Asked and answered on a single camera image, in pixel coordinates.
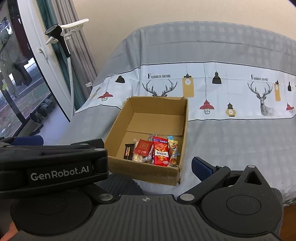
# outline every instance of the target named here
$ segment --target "wooden floor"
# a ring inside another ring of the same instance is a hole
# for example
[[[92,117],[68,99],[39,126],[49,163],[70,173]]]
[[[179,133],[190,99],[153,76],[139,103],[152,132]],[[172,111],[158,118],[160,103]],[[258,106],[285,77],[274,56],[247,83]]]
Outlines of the wooden floor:
[[[296,204],[284,208],[280,238],[283,241],[296,241]]]

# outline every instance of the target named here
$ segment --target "silver screw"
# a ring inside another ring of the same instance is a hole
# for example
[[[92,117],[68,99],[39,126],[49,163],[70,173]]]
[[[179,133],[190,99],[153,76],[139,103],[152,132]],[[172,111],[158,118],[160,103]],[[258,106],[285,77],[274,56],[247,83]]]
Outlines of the silver screw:
[[[110,201],[110,200],[112,200],[112,198],[113,198],[113,196],[109,193],[103,193],[103,194],[99,195],[99,199],[101,201]]]
[[[180,199],[183,201],[192,201],[194,199],[194,196],[190,193],[184,193],[180,196]]]

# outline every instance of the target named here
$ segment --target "curtain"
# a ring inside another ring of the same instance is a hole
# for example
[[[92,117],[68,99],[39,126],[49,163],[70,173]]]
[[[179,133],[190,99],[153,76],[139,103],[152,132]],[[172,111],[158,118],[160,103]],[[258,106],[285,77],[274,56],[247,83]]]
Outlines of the curtain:
[[[51,3],[58,24],[68,24],[79,20],[72,0],[51,0]],[[67,44],[71,52],[73,68],[77,70],[76,76],[81,90],[85,98],[88,98],[91,88],[87,88],[85,84],[93,83],[98,74],[83,31],[72,34]]]
[[[36,0],[38,8],[41,13],[41,17],[44,23],[45,28],[49,28],[52,25],[58,23],[55,12],[53,10],[53,6],[51,4],[51,0]],[[68,89],[70,90],[70,80],[69,80],[69,74],[68,74],[68,68],[67,68],[67,58],[64,54],[64,51],[60,45],[60,43],[52,44],[52,47],[54,49],[54,52],[56,54],[57,60],[59,62],[61,71],[63,73],[63,76],[65,78],[65,81],[67,83]],[[73,65],[73,82],[74,82],[74,92],[75,92],[75,109],[79,109],[87,100],[89,94],[86,96],[86,93],[81,89],[81,85],[78,81],[79,76],[79,70],[75,69],[74,64]]]

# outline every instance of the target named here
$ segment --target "deer antlers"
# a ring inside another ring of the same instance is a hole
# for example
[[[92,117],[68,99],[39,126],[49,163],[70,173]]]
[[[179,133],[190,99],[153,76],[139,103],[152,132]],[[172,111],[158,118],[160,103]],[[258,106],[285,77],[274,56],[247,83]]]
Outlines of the deer antlers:
[[[250,89],[253,93],[255,93],[258,97],[261,98],[260,94],[259,94],[258,91],[256,90],[256,87],[255,87],[255,90],[253,89],[252,84],[249,85],[249,83],[248,83],[248,87],[249,87],[249,89]],[[264,89],[265,89],[265,92],[263,93],[262,98],[263,98],[264,96],[266,96],[266,95],[268,95],[268,94],[270,94],[270,93],[272,92],[272,87],[271,87],[271,89],[270,89],[269,84],[268,84],[268,83],[266,83],[266,84],[268,85],[268,91],[266,91],[266,88],[264,88]]]
[[[148,87],[148,84],[149,84],[150,81],[151,81],[151,80],[149,80],[148,83],[146,84],[146,88],[145,88],[145,86],[144,86],[143,83],[142,83],[142,85],[143,85],[144,89],[145,89],[147,92],[151,93],[152,96],[154,96],[154,97],[167,97],[167,93],[173,91],[173,90],[176,88],[177,84],[178,84],[178,81],[177,81],[176,84],[175,84],[175,86],[174,86],[174,84],[169,80],[169,82],[171,83],[171,87],[168,89],[168,87],[165,86],[165,91],[163,91],[162,95],[159,96],[159,95],[156,93],[156,91],[153,90],[153,86],[152,86],[151,89]]]

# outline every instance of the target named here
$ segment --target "hand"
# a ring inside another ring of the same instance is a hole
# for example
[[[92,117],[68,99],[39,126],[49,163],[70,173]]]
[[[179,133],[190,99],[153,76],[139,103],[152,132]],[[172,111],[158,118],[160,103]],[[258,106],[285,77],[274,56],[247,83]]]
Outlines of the hand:
[[[0,239],[0,241],[8,241],[10,240],[13,236],[15,236],[17,234],[17,228],[15,227],[15,224],[12,222],[9,225],[9,230],[7,231],[7,233]]]

